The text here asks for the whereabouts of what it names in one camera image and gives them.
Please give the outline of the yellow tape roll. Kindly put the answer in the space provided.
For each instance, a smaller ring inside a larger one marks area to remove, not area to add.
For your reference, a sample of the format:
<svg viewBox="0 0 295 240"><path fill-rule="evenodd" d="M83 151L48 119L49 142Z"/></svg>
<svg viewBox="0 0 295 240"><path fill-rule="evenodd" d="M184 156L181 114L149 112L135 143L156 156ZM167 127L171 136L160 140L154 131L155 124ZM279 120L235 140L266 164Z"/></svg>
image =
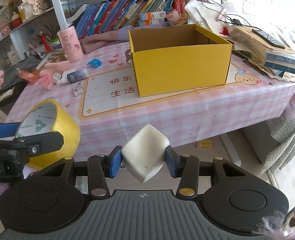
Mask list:
<svg viewBox="0 0 295 240"><path fill-rule="evenodd" d="M64 143L61 149L55 152L30 158L28 166L36 170L41 170L64 157L72 157L79 146L79 125L53 99L46 99L31 109L21 121L15 137L21 138L48 132L60 132Z"/></svg>

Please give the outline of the white foam block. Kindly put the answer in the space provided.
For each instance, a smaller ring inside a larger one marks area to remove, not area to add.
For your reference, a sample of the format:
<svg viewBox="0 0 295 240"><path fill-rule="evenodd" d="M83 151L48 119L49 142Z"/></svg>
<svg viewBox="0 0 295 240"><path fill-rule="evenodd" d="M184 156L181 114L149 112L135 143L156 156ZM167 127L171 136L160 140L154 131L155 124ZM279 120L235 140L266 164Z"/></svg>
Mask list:
<svg viewBox="0 0 295 240"><path fill-rule="evenodd" d="M123 164L140 183L155 176L165 162L169 139L146 124L121 149Z"/></svg>

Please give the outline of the small white red box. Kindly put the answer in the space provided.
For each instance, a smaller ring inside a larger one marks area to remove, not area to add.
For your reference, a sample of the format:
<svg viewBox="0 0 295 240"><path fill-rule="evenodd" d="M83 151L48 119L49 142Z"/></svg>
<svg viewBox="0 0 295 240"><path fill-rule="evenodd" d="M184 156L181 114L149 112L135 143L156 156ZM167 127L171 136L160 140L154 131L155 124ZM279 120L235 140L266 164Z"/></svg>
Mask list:
<svg viewBox="0 0 295 240"><path fill-rule="evenodd" d="M73 86L73 93L75 97L81 96L84 94L83 82L76 82Z"/></svg>

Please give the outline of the blue spray bottle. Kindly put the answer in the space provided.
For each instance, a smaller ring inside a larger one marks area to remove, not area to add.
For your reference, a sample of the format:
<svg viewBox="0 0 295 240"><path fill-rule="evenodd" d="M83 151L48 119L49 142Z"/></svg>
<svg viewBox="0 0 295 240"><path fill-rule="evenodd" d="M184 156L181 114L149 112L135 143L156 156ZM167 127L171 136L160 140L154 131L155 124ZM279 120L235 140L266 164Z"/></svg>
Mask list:
<svg viewBox="0 0 295 240"><path fill-rule="evenodd" d="M84 80L88 77L88 70L87 69L71 69L62 74L62 77L57 81L58 85L62 84L72 84L78 81Z"/></svg>

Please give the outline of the blue tape piece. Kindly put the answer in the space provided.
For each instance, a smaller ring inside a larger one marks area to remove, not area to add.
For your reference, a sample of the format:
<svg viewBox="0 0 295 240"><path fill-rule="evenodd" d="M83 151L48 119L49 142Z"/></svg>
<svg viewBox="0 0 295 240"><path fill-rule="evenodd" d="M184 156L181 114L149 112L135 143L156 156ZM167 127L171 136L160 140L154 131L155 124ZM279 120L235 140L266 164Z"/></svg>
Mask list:
<svg viewBox="0 0 295 240"><path fill-rule="evenodd" d="M94 69L99 68L102 65L102 61L100 59L94 58L87 63L88 67L92 67Z"/></svg>

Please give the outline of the white power adapter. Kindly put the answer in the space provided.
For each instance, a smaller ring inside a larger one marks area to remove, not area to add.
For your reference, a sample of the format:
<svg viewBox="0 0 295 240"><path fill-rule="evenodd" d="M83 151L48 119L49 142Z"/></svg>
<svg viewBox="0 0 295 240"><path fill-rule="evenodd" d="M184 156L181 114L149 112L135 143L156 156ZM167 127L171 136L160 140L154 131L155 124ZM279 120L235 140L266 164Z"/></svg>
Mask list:
<svg viewBox="0 0 295 240"><path fill-rule="evenodd" d="M58 81L62 78L62 75L60 73L55 73L52 77L54 80Z"/></svg>

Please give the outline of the grey clothing pile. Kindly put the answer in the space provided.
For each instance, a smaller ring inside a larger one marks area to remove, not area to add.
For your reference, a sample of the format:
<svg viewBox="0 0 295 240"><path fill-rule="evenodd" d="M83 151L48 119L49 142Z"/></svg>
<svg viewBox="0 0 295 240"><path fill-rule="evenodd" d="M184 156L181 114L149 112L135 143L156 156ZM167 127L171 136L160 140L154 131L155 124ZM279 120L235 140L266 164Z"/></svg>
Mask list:
<svg viewBox="0 0 295 240"><path fill-rule="evenodd" d="M17 75L17 69L26 70L28 72L34 71L40 62L41 58L39 56L31 55L30 57L12 66L6 68L0 67L0 70L4 72L4 81L0 87L0 91L5 91L22 81L22 79L20 79Z"/></svg>

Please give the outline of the orange pink bottle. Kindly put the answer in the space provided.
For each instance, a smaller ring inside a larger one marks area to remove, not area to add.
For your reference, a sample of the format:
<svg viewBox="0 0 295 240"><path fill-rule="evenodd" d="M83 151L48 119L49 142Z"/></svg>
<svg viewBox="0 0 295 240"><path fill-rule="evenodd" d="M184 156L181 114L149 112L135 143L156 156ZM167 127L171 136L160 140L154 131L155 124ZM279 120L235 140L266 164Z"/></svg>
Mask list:
<svg viewBox="0 0 295 240"><path fill-rule="evenodd" d="M38 80L38 76L36 74L33 74L26 70L20 70L19 68L16 69L16 74L20 79L25 80L31 84L35 84Z"/></svg>

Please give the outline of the wooden chess board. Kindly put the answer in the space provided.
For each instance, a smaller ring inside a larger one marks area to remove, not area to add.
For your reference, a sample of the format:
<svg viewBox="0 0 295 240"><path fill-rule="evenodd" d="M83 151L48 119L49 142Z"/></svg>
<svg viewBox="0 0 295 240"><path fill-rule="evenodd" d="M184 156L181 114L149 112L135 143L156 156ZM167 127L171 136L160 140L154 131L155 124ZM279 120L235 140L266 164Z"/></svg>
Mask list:
<svg viewBox="0 0 295 240"><path fill-rule="evenodd" d="M57 58L60 57L62 53L62 48L54 49L52 52L48 53L42 60L41 62L37 65L36 70L39 70L42 68L45 64L49 62L54 62L56 61Z"/></svg>

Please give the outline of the yellow cardboard box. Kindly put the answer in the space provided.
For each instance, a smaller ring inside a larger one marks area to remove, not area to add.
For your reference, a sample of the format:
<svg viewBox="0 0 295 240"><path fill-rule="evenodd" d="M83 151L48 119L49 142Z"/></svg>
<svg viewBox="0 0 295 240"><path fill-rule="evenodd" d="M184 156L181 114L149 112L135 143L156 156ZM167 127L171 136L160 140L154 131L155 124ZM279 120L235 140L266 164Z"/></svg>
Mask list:
<svg viewBox="0 0 295 240"><path fill-rule="evenodd" d="M232 44L198 24L128 32L139 96L224 85Z"/></svg>

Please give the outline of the pink purple cloth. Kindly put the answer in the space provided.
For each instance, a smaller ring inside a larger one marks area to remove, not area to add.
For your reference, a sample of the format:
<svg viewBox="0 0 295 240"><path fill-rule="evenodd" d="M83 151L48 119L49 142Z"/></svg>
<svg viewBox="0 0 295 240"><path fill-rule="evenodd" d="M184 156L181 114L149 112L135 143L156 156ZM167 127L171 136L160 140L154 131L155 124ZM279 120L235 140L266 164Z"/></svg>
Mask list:
<svg viewBox="0 0 295 240"><path fill-rule="evenodd" d="M129 41L129 36L128 36L129 30L159 29L159 28L163 28L163 27L172 27L172 26L174 26L174 24L171 22L164 22L162 24L146 25L146 26L142 26L142 27L133 27L133 26L129 25L127 27L122 27L118 30L108 31L108 32L101 33L101 34L93 34L93 35L87 36L80 41L80 44L81 44L82 51L85 54L89 54L92 51L95 51L105 45Z"/></svg>

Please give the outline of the row of colourful books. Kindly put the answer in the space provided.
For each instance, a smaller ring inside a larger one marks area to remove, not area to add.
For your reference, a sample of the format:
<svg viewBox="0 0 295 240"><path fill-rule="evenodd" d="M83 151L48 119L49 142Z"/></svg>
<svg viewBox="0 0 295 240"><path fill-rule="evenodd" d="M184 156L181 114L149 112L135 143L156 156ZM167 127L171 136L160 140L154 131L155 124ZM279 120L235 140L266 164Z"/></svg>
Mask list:
<svg viewBox="0 0 295 240"><path fill-rule="evenodd" d="M76 33L79 39L93 34L118 30L122 27L139 27L139 15L146 12L176 9L180 14L179 24L186 18L185 6L189 0L109 0L97 4L85 4L77 18Z"/></svg>

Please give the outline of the pink pig plush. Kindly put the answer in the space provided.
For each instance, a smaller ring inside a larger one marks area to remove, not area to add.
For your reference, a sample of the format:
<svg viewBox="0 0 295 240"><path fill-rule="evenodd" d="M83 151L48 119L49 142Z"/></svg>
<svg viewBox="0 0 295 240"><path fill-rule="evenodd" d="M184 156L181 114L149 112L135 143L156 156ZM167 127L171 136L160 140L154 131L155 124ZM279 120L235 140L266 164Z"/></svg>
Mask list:
<svg viewBox="0 0 295 240"><path fill-rule="evenodd" d="M180 14L176 9L172 9L167 15L166 20L172 24L177 24L180 20Z"/></svg>

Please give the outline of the black smartphone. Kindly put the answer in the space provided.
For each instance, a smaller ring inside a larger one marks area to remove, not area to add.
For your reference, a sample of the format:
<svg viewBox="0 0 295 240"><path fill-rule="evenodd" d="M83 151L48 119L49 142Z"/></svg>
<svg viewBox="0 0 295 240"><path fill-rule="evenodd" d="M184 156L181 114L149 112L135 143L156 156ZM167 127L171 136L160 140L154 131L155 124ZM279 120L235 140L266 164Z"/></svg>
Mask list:
<svg viewBox="0 0 295 240"><path fill-rule="evenodd" d="M276 47L276 48L280 48L280 49L285 49L284 44L282 44L282 42L278 41L270 34L264 32L262 30L256 30L256 29L252 29L252 32L254 34L258 35L260 38L262 38L264 41L266 41L271 46Z"/></svg>

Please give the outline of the orange white medicine box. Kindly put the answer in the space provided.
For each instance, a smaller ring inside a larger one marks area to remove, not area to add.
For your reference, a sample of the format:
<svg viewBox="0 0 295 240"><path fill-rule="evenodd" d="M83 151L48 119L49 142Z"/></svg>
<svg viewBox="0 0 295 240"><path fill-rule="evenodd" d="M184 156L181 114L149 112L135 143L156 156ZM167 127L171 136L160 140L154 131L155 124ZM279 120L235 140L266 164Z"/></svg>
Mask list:
<svg viewBox="0 0 295 240"><path fill-rule="evenodd" d="M157 12L146 12L139 15L138 25L140 27L153 25L153 24L162 24L166 19L165 11L157 11Z"/></svg>

